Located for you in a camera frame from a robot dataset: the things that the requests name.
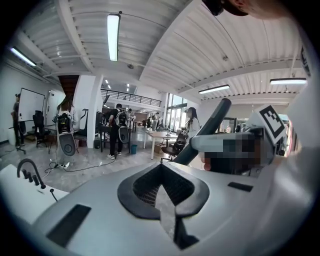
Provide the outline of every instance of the black mesh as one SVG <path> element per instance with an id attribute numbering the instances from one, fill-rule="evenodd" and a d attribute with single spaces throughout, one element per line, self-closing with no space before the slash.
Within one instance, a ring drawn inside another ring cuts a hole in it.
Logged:
<path id="1" fill-rule="evenodd" d="M 158 165 L 133 183 L 133 192 L 140 200 L 154 207 L 161 185 L 175 206 L 191 196 L 195 190 L 189 180 L 164 165 Z"/>

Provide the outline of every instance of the black slot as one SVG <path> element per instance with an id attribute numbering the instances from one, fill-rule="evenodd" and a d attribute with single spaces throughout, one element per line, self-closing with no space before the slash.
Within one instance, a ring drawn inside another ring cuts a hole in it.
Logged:
<path id="1" fill-rule="evenodd" d="M 237 189 L 237 190 L 243 190 L 246 192 L 250 192 L 254 187 L 250 186 L 250 185 L 245 185 L 245 184 L 241 184 L 241 183 L 237 183 L 237 182 L 230 182 L 228 184 L 229 187 Z"/>
<path id="2" fill-rule="evenodd" d="M 57 245 L 66 247 L 90 210 L 90 207 L 77 204 L 60 220 L 46 237 Z"/>

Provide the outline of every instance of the black metal railing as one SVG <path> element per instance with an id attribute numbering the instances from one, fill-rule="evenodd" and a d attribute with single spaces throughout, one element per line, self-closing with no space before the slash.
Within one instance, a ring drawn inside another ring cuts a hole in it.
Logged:
<path id="1" fill-rule="evenodd" d="M 115 91 L 115 90 L 101 89 L 101 95 L 102 97 L 106 97 L 107 95 L 110 95 L 109 96 L 110 99 L 143 103 L 143 104 L 148 104 L 156 107 L 160 107 L 160 104 L 161 104 L 161 100 L 158 100 L 158 99 L 147 98 L 147 97 L 130 94 L 126 92 Z"/>

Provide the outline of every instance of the ceiling light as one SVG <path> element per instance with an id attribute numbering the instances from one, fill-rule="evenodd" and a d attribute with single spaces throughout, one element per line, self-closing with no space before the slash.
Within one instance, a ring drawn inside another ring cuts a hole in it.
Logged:
<path id="1" fill-rule="evenodd" d="M 28 63 L 30 66 L 34 67 L 36 66 L 36 64 L 31 61 L 30 59 L 28 59 L 26 56 L 24 56 L 21 52 L 19 52 L 18 50 L 16 50 L 15 48 L 11 48 L 10 51 L 16 55 L 18 58 L 20 58 L 21 60 L 23 60 L 24 62 Z"/>
<path id="2" fill-rule="evenodd" d="M 110 61 L 118 61 L 118 40 L 119 40 L 119 25 L 120 15 L 109 14 L 106 18 L 107 36 L 108 36 L 108 48 Z"/>
<path id="3" fill-rule="evenodd" d="M 229 88 L 230 88 L 230 86 L 228 84 L 225 84 L 225 85 L 221 85 L 221 86 L 217 86 L 217 87 L 213 87 L 213 88 L 209 88 L 209 89 L 205 89 L 205 90 L 200 90 L 199 94 L 207 94 L 207 93 L 212 93 L 212 92 L 216 92 L 216 91 L 220 91 L 220 90 L 226 90 Z"/>
<path id="4" fill-rule="evenodd" d="M 303 77 L 295 77 L 295 78 L 279 78 L 279 79 L 271 79 L 270 85 L 305 85 L 307 83 L 307 79 Z"/>

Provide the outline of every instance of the floor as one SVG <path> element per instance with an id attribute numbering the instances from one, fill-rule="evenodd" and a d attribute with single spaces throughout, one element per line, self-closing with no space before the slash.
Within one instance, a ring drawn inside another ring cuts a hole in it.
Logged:
<path id="1" fill-rule="evenodd" d="M 136 154 L 129 154 L 128 145 L 125 144 L 122 155 L 119 156 L 115 162 L 100 166 L 113 161 L 107 158 L 109 154 L 108 143 L 106 145 L 107 148 L 105 148 L 102 153 L 100 149 L 79 147 L 79 154 L 76 153 L 72 157 L 67 170 L 74 171 L 88 167 L 93 168 L 75 172 L 65 172 L 63 168 L 53 169 L 49 175 L 43 178 L 43 182 L 53 188 L 70 192 L 86 181 L 100 175 L 117 172 L 132 166 L 160 161 L 161 157 L 168 157 L 165 154 L 154 153 L 154 158 L 151 160 L 152 138 L 150 136 L 147 137 L 144 149 L 145 133 L 143 129 L 144 128 L 137 127 L 136 132 L 132 133 L 131 136 L 131 144 L 138 146 Z M 45 170 L 49 168 L 49 163 L 56 162 L 56 147 L 54 145 L 52 146 L 51 153 L 48 154 L 48 148 L 44 146 L 36 148 L 35 142 L 25 140 L 23 149 L 26 150 L 26 155 L 24 155 L 22 151 L 16 151 L 15 147 L 8 143 L 0 145 L 0 170 L 9 164 L 17 166 L 22 159 L 29 158 L 36 164 L 41 177 L 44 177 L 46 175 Z M 31 165 L 28 165 L 29 164 L 26 163 L 23 167 L 25 167 L 27 171 L 32 172 L 33 168 Z"/>

